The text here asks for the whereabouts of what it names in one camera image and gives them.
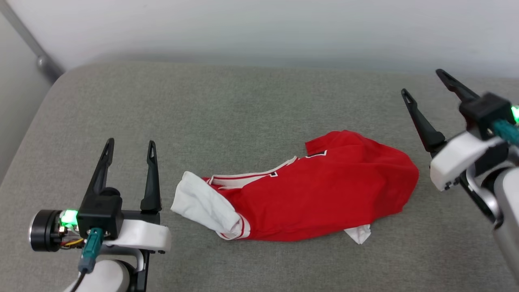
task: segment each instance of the gray tablecloth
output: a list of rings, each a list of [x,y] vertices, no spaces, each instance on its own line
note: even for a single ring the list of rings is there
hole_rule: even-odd
[[[457,76],[476,92],[512,98],[519,81]],[[95,64],[51,88],[0,188],[0,290],[61,291],[78,251],[36,253],[27,242],[40,209],[77,208],[109,137],[109,186],[138,209],[148,140],[157,144],[162,223],[172,251],[152,255],[149,291],[511,291],[517,286],[491,225],[459,187],[438,192],[400,96],[406,87],[431,123],[451,136],[465,124],[434,74]],[[357,245],[344,232],[280,243],[227,242],[169,210],[182,173],[271,169],[304,142],[352,130],[409,154],[420,180],[402,213],[377,220]]]

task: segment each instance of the green led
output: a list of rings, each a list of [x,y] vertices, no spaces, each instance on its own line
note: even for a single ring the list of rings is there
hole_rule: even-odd
[[[61,217],[61,226],[74,226],[77,225],[77,211],[76,210],[65,210],[65,213]]]
[[[514,115],[515,122],[519,123],[519,107],[512,106],[512,114]]]

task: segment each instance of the teal connector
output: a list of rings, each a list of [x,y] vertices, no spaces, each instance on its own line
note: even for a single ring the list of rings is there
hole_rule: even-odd
[[[81,258],[77,266],[79,272],[90,274],[94,270],[95,259],[101,250],[104,232],[101,228],[92,228],[88,234],[87,242],[83,247]]]
[[[493,123],[494,134],[506,142],[519,146],[519,130],[505,120],[497,120]]]

